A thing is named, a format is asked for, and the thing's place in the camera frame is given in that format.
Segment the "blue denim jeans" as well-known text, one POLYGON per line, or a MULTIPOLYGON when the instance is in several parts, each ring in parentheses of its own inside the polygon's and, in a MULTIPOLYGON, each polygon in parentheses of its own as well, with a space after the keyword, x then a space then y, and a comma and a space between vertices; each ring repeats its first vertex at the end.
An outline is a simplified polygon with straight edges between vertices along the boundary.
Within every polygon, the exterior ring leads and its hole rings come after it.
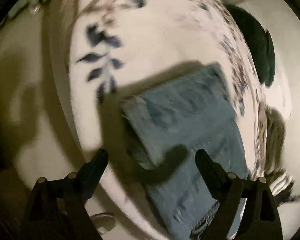
POLYGON ((146 90, 122 105, 127 153, 154 215, 173 239, 196 239, 217 210, 195 163, 204 149, 248 178, 236 113, 218 63, 146 90))

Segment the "olive grey folded pants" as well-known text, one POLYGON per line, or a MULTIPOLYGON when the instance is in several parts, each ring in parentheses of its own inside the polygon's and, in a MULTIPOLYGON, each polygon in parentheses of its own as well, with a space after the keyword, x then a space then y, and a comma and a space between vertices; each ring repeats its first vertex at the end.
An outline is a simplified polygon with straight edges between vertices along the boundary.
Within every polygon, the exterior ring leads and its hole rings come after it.
POLYGON ((286 136, 286 123, 282 114, 275 108, 266 107, 267 139, 264 175, 273 176, 283 170, 283 149, 286 136))

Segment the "dark green folded duvet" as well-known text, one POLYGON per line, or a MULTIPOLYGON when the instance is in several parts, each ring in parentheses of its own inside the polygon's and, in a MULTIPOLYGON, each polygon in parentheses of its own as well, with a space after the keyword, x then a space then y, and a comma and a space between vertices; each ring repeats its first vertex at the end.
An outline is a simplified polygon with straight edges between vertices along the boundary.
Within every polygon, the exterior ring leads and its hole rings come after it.
POLYGON ((257 71, 259 83, 270 87, 275 78, 275 50, 269 30, 246 10, 227 4, 226 9, 232 15, 249 47, 257 71))

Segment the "white floral bed blanket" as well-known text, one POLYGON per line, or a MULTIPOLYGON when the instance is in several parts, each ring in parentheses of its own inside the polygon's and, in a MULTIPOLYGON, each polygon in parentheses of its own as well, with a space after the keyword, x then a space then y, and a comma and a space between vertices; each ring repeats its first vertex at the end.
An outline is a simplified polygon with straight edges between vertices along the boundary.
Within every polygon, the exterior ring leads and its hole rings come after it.
POLYGON ((123 149, 119 101, 211 63, 220 65, 253 177, 264 139, 263 92, 250 50, 221 0, 51 0, 50 53, 61 106, 87 160, 111 157, 101 186, 150 239, 168 239, 123 149))

